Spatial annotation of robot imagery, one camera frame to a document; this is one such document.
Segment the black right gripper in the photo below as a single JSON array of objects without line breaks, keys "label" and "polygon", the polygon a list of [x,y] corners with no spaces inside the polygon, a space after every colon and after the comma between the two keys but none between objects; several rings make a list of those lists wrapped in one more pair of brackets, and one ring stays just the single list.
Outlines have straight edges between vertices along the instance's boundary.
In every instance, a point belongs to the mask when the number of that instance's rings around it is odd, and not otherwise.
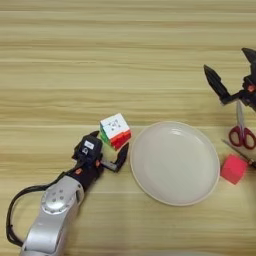
[{"label": "black right gripper", "polygon": [[[256,51],[249,48],[242,49],[245,57],[250,63],[251,74],[256,77]],[[218,95],[223,105],[229,104],[241,98],[241,92],[231,95],[227,88],[222,84],[219,75],[209,66],[204,66],[204,73],[208,84]],[[243,97],[242,102],[256,111],[256,78],[248,75],[243,81]]]}]

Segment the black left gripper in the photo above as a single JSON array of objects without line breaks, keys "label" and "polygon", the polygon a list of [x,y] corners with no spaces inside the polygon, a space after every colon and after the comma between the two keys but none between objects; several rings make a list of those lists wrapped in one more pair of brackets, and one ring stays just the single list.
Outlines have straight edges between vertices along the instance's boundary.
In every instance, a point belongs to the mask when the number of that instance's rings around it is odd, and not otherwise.
[{"label": "black left gripper", "polygon": [[[97,137],[99,132],[99,130],[93,131],[89,135]],[[87,191],[90,186],[101,176],[104,168],[107,168],[114,173],[118,173],[120,171],[127,159],[128,149],[129,144],[126,143],[117,154],[117,159],[115,162],[102,159],[102,153],[92,155],[74,153],[72,158],[76,161],[76,165],[67,172],[67,176],[78,181],[83,190]]]}]

